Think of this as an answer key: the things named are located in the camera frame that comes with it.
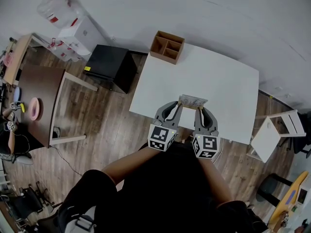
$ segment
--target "person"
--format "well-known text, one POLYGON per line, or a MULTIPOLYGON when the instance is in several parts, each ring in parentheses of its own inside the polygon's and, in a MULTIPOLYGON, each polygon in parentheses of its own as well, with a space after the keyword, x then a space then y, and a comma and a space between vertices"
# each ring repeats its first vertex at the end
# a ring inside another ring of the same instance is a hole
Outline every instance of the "person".
POLYGON ((18 121, 15 129, 10 131, 7 123, 10 121, 11 108, 5 109, 0 116, 0 153, 6 155, 23 155, 31 150, 43 147, 28 131, 27 127, 18 121))
POLYGON ((63 233, 80 232, 78 228, 95 233, 267 229, 263 222, 254 224, 244 202, 234 201, 211 160, 196 158, 191 144, 178 142, 166 152, 145 144, 102 171, 87 171, 59 208, 58 226, 63 233))

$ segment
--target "wooden organizer box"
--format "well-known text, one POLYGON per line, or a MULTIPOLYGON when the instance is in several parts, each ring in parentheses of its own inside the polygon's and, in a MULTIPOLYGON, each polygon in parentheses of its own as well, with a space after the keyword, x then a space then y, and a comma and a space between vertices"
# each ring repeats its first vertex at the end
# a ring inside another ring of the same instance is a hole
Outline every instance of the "wooden organizer box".
POLYGON ((158 31, 150 48, 150 55, 176 65, 183 49, 185 39, 158 31))

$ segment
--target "black shirt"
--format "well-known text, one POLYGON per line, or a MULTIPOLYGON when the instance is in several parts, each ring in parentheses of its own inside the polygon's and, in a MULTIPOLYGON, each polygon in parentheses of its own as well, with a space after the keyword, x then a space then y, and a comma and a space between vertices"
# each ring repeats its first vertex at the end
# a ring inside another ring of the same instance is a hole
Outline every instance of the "black shirt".
POLYGON ((59 209, 61 231, 65 232, 72 215, 84 214, 95 205, 96 233, 120 229, 258 232, 244 202, 217 206, 193 150, 176 142, 127 177, 119 192, 106 174, 87 171, 59 209))

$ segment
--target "white box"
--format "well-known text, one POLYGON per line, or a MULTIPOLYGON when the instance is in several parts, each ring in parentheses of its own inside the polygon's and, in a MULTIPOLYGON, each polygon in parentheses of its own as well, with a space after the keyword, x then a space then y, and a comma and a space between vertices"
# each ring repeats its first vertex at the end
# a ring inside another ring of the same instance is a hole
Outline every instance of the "white box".
POLYGON ((88 16, 79 19, 72 27, 62 29, 58 39, 87 60, 97 45, 109 45, 88 16))

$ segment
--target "pink bowl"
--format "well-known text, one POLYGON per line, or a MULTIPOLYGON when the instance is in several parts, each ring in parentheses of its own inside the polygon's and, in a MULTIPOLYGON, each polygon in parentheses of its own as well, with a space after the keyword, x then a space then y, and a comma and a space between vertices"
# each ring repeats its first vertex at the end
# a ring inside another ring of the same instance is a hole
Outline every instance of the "pink bowl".
POLYGON ((39 112, 40 112, 39 100, 37 98, 32 98, 30 103, 29 103, 29 108, 28 108, 28 113, 29 113, 30 119, 32 121, 35 121, 39 116, 39 112))

